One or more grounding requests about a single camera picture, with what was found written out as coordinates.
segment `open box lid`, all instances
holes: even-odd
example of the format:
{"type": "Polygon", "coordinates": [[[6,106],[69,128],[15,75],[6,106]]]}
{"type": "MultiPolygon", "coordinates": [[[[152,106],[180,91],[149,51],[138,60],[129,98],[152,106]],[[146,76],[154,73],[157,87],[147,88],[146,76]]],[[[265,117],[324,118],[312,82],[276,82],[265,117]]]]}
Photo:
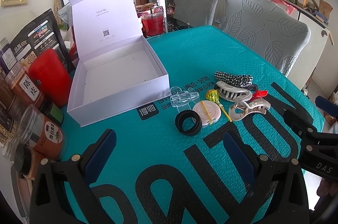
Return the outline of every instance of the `open box lid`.
{"type": "Polygon", "coordinates": [[[141,36],[133,0],[69,0],[79,58],[88,61],[120,41],[141,36]]]}

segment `red liquid jar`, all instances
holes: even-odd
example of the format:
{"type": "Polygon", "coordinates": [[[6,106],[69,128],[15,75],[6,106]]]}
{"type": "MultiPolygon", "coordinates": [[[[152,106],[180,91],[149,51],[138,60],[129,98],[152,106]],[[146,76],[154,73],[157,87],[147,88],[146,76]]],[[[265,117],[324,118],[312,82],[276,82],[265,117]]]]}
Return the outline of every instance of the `red liquid jar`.
{"type": "Polygon", "coordinates": [[[35,59],[29,67],[28,74],[38,88],[58,107],[68,103],[72,79],[52,48],[35,59]]]}
{"type": "Polygon", "coordinates": [[[142,12],[141,15],[147,36],[156,36],[164,33],[163,7],[155,7],[152,10],[142,12]]]}

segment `black snack bag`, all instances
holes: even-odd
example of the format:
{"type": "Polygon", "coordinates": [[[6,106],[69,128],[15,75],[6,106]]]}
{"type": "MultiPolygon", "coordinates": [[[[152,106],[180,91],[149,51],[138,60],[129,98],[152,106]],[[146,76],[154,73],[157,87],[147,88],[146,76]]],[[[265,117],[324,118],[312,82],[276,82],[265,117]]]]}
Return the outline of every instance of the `black snack bag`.
{"type": "Polygon", "coordinates": [[[10,46],[14,56],[23,66],[29,67],[43,51],[53,48],[68,73],[75,69],[52,9],[27,24],[13,39],[10,46]]]}

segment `paper towel roll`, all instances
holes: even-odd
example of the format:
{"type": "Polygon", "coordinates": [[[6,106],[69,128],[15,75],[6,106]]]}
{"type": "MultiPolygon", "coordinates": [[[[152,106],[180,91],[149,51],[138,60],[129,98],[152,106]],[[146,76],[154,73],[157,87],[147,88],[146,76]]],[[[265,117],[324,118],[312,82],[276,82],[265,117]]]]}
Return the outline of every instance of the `paper towel roll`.
{"type": "Polygon", "coordinates": [[[164,10],[164,18],[167,17],[167,10],[166,10],[166,0],[156,0],[157,2],[157,5],[159,7],[163,7],[163,10],[164,10]]]}

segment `glass cup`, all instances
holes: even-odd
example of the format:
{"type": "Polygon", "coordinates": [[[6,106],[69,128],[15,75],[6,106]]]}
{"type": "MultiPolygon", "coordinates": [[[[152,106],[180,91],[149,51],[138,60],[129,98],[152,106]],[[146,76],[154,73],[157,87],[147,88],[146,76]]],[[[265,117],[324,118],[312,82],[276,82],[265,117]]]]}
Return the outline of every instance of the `glass cup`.
{"type": "Polygon", "coordinates": [[[155,7],[151,10],[144,11],[141,16],[147,36],[156,36],[164,33],[163,7],[155,7]]]}

